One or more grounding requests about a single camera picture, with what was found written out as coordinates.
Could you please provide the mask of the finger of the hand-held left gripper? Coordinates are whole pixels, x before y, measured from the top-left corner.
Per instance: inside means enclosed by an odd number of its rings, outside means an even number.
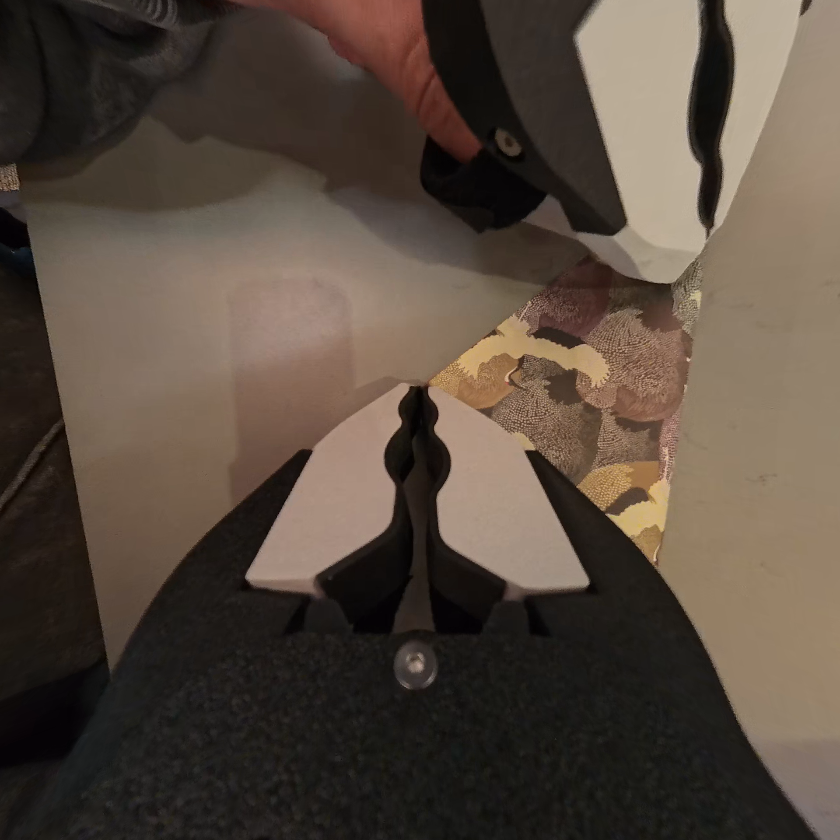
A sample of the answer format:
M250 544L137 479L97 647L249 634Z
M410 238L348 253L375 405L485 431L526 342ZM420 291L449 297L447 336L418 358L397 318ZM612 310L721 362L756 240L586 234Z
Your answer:
M722 224L811 2L699 2L699 219Z
M526 222L577 239L625 277L672 284L707 237L688 132L699 4L595 2L576 26L574 46L626 223L612 236L580 233L553 198Z

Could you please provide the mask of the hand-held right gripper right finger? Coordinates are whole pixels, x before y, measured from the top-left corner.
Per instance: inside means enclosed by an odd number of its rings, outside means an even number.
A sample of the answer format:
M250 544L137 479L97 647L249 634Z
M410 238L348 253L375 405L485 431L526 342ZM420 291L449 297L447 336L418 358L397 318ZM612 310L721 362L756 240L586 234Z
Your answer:
M501 603L586 592L590 577L529 451L436 386L422 400L434 628L481 632Z

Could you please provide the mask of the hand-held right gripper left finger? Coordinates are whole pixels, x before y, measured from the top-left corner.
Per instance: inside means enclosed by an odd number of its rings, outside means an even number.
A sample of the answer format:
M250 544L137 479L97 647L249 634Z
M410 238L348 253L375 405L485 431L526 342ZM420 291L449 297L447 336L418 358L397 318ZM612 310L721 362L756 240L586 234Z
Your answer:
M254 589L336 602L351 625L392 622L411 578L405 492L422 389L399 384L308 455L245 580Z

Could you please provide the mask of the bird patterned origami paper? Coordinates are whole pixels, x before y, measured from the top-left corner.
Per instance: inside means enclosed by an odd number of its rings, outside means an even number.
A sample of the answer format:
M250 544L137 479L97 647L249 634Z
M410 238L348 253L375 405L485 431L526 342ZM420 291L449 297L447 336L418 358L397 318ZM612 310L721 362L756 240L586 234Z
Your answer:
M569 478L658 563L701 299L585 257L430 381Z

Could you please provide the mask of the person's left hand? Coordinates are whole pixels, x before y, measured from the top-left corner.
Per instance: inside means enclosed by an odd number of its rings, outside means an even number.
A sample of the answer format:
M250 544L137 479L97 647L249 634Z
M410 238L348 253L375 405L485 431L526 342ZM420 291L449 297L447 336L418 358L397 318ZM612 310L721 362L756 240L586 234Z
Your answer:
M480 142L459 115L429 55L420 1L247 2L316 29L341 58L370 72L425 134L459 163Z

